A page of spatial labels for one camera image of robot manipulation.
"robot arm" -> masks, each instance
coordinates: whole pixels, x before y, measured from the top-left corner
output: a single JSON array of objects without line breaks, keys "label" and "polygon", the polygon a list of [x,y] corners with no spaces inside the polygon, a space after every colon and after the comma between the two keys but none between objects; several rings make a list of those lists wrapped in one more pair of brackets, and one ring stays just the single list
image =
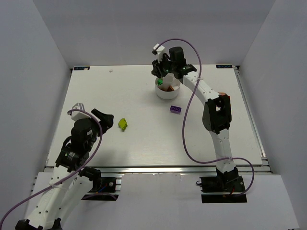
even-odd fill
[{"label": "robot arm", "polygon": [[[197,77],[197,72],[190,72],[183,76],[183,84],[194,91]],[[203,79],[199,81],[195,95],[204,106],[202,121],[212,137],[216,158],[231,158],[229,143],[230,99],[227,95],[222,96],[215,92]],[[235,167],[233,160],[223,160],[216,163],[216,169],[221,173],[230,172]]]},{"label": "robot arm", "polygon": [[[199,81],[195,95],[204,105],[202,122],[210,132],[213,139],[216,158],[232,158],[229,143],[229,128],[231,122],[230,99],[225,95],[215,92],[203,79],[198,78],[196,68],[187,64],[181,47],[169,49],[169,55],[165,48],[156,44],[153,54],[157,60],[153,61],[152,74],[158,78],[173,73],[183,85],[194,91],[197,81]],[[217,180],[222,184],[222,188],[232,187],[232,183],[238,179],[238,171],[233,160],[223,160],[216,164]]]},{"label": "robot arm", "polygon": [[[84,110],[84,107],[78,103],[73,109]],[[92,114],[100,119],[103,134],[113,126],[113,115],[103,114],[96,109],[92,110]],[[42,194],[36,208],[26,220],[17,223],[16,230],[62,230],[61,224],[66,221],[82,197],[101,183],[100,171],[85,167],[79,175],[54,185],[82,167],[89,158],[97,136],[101,135],[98,124],[90,117],[80,112],[72,112],[71,118],[75,121],[71,136],[63,143],[49,181],[53,188]]]}]

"green toy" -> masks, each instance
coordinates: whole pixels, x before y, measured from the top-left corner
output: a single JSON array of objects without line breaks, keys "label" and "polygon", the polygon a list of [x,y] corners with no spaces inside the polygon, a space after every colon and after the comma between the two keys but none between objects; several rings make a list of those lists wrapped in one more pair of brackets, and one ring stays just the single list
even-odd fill
[{"label": "green toy", "polygon": [[126,122],[125,118],[122,118],[119,123],[118,123],[118,127],[121,128],[122,131],[125,131],[125,129],[127,128],[128,124]]},{"label": "green toy", "polygon": [[163,84],[163,80],[162,79],[159,79],[158,80],[158,85],[162,85]]}]

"white wall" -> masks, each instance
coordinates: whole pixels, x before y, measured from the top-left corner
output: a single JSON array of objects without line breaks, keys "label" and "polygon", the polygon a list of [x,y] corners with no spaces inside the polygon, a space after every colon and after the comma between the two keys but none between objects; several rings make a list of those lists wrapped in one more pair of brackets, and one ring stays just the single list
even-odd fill
[{"label": "white wall", "polygon": [[[204,64],[241,64],[274,0],[34,0],[69,67],[151,64],[179,37]],[[173,42],[167,48],[182,45]],[[190,63],[197,58],[185,49]]]},{"label": "white wall", "polygon": [[[32,0],[0,1],[0,216],[44,167],[70,71]],[[15,229],[25,205],[3,230]]]},{"label": "white wall", "polygon": [[277,0],[241,66],[270,166],[307,230],[307,2]]}]

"black sticker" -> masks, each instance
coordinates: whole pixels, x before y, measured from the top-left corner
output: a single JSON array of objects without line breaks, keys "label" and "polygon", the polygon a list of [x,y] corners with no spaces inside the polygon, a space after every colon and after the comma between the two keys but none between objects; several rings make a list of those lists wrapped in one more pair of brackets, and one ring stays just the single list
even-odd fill
[{"label": "black sticker", "polygon": [[216,65],[217,69],[232,69],[232,65]]},{"label": "black sticker", "polygon": [[89,66],[75,66],[73,70],[89,70]]}]

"white bowl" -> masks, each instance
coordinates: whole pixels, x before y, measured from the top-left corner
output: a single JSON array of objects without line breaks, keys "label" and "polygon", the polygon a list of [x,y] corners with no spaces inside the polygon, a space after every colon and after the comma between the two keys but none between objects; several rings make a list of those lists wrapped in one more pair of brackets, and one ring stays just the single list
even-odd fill
[{"label": "white bowl", "polygon": [[174,78],[174,81],[171,84],[174,91],[171,91],[171,92],[166,92],[166,91],[160,90],[158,88],[158,80],[159,80],[159,78],[156,78],[156,80],[155,80],[155,92],[159,97],[161,97],[162,99],[167,99],[167,100],[177,97],[177,95],[179,93],[179,89],[180,89],[180,84],[181,84],[178,79]]}]

